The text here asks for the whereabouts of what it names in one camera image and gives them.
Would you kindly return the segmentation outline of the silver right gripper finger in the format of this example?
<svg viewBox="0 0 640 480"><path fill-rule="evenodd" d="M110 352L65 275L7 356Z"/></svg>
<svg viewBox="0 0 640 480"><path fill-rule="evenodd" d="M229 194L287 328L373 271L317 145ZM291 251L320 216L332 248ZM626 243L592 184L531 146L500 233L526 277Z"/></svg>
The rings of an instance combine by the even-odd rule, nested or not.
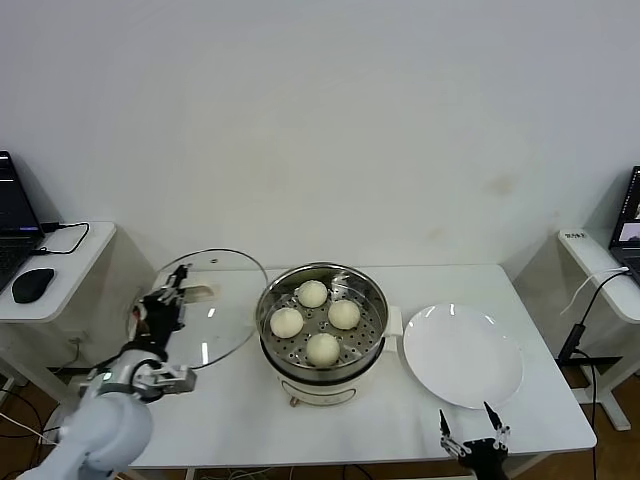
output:
<svg viewBox="0 0 640 480"><path fill-rule="evenodd" d="M510 426L502 422L498 413L487 402L484 402L484 408L494 429L494 436L485 438L483 442L494 450L507 450L507 440L511 433Z"/></svg>
<svg viewBox="0 0 640 480"><path fill-rule="evenodd" d="M464 456L465 447L453 438L442 409L439 410L439 427L440 446L448 453L449 456Z"/></svg>

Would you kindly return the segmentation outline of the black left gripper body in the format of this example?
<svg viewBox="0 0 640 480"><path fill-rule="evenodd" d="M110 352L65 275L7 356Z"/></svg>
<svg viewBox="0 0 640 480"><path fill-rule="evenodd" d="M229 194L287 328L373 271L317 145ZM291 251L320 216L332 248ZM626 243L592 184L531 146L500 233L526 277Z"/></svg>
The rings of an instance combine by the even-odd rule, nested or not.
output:
<svg viewBox="0 0 640 480"><path fill-rule="evenodd" d="M169 299L162 299L160 293L144 296L134 308L134 340L165 350L171 335L184 327L183 303L181 295Z"/></svg>

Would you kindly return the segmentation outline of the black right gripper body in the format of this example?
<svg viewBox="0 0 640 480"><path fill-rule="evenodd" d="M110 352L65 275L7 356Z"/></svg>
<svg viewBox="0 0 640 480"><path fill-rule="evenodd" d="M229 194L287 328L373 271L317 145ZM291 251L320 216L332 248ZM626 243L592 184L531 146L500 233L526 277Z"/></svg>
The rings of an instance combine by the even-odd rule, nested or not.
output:
<svg viewBox="0 0 640 480"><path fill-rule="evenodd" d="M458 463L473 472L478 480L508 480L503 464L508 457L508 448L493 438L472 440L463 443L463 455Z"/></svg>

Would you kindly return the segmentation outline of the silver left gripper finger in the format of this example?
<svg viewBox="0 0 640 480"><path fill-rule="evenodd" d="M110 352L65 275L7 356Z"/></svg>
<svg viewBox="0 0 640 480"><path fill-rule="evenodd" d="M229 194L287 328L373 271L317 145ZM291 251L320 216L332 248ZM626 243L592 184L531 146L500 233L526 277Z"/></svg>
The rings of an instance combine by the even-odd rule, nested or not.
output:
<svg viewBox="0 0 640 480"><path fill-rule="evenodd" d="M162 288L165 290L180 290L182 282L187 278L190 264L180 264L166 279Z"/></svg>
<svg viewBox="0 0 640 480"><path fill-rule="evenodd" d="M148 294L149 302L171 305L181 297L181 290L172 286L161 286Z"/></svg>

